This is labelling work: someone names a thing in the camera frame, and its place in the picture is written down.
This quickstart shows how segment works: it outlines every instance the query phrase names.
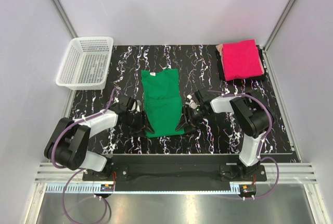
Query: green shirt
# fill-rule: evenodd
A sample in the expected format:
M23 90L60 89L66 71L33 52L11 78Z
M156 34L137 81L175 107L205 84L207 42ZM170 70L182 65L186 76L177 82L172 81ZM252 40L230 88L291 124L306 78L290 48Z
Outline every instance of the green shirt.
M155 134L146 132L148 137L184 134L184 129L176 131L181 119L182 99L179 94L177 69L165 69L160 73L141 71L144 87L144 104L148 120Z

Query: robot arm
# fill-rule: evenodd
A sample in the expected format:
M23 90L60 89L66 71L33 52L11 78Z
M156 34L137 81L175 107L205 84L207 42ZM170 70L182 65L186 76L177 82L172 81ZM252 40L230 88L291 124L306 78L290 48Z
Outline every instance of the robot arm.
M131 134L138 136L145 135L145 131L154 133L145 112L140 111L139 105L140 102L135 99L120 95L118 102L111 105L111 110L74 126L58 143L55 150L55 162L71 170L82 167L109 176L111 171L109 167L106 167L107 158L87 151L89 139L118 124L129 126ZM44 150L46 158L51 159L54 144L64 129L78 120L80 119L62 118L58 122Z
M201 90L195 92L194 95L197 103L194 102L192 96L187 97L188 100L183 107L181 120L176 130L184 128L185 132L192 132L202 122L203 117L213 113L234 113L244 131L244 140L239 154L238 167L233 172L240 175L241 178L253 173L259 165L263 135L268 130L270 121L272 124L274 121L274 115L266 103L261 100L261 94L252 90L243 97L215 97L210 92ZM265 111L269 112L271 119L268 118Z

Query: metal floor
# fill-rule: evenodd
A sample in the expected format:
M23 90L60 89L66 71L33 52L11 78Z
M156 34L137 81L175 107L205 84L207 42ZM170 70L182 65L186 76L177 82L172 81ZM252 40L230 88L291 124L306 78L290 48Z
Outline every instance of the metal floor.
M258 185L257 195L268 190L268 185ZM87 196L66 194L67 209ZM101 223L315 223L303 185L280 184L271 195L255 201L243 202L234 200L236 198L238 197L231 195L115 194L108 198L112 217L108 220L107 213ZM97 221L103 212L103 203L91 199L70 211L70 216L81 223L92 223ZM63 214L61 194L45 194L37 223L71 223Z

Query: metal frame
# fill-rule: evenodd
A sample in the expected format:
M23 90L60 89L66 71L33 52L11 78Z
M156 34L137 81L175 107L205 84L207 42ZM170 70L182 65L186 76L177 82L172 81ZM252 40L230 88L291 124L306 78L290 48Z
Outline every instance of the metal frame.
M288 14L289 14L289 12L291 11L292 7L295 4L295 2L296 2L296 0L289 0L288 1L286 7L284 8L284 10L283 10L283 12L282 12L279 20L277 21L277 23L276 23L276 25L275 25L275 27L274 27L271 35L268 37L268 40L267 40L267 42L266 42L266 44L264 46L264 49L266 51L270 48L272 42L274 41L274 38L276 37L277 33L279 32L282 24L285 22Z
M275 96L276 96L276 100L277 100L277 103L278 103L278 106L279 106L279 109L280 109L280 112L281 112L281 116L282 116L283 122L285 123L288 139L290 141L291 150L296 151L298 160L300 162L302 162L302 157L301 157L301 153L300 153L300 150L299 150L297 142L296 142L296 137L295 137L295 134L292 130L290 120L289 120L289 116L288 116L288 113L287 113L287 110L286 110L286 106L285 106L285 103L284 103L284 101L281 97L281 91L280 91L280 88L278 86L276 76L275 76L274 70L272 68L270 59L268 57L267 51L264 51L263 57L264 57L265 64L266 64L266 67L267 67L267 70L268 70L268 74L270 75L270 81L272 83L272 87L273 87L273 90L275 92Z
M257 182L257 184L271 184L276 179L276 167L274 163L262 163L265 166L267 181ZM278 163L279 165L279 184L316 184L316 178L310 163ZM41 163L35 183L66 183L75 171L70 169L57 169L52 163ZM93 181L83 181L83 172L73 178L74 183L94 183ZM113 181L98 181L101 184L113 184ZM234 181L232 184L246 184Z
M46 183L35 184L30 205L23 222L24 224L36 224L38 215L42 207L46 186L47 186Z
M329 220L322 195L319 191L318 184L306 184L304 185L304 188L315 222L330 224L331 222Z
M60 0L51 0L51 2L54 5L57 12L59 13L59 17L62 20L64 26L66 27L69 35L72 38L77 38L78 34L76 33L71 21L69 20L65 10L63 9L63 6L61 5Z

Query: black marble-patterned surface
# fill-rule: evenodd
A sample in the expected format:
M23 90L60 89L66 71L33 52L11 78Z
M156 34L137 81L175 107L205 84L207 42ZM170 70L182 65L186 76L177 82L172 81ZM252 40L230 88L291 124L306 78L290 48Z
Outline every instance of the black marble-patterned surface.
M103 109L114 87L143 101L141 70L161 72L164 68L178 69L182 98L201 88L220 90L226 94L242 93L250 88L259 90L277 118L262 152L291 153L268 74L264 82L243 80L235 84L233 81L220 81L215 45L114 46L106 88L102 91L77 91L71 117L89 116ZM94 136L89 150L102 154L239 153L243 136L234 114L221 113L204 119L200 130L190 135L134 138L129 136L125 127L117 126Z

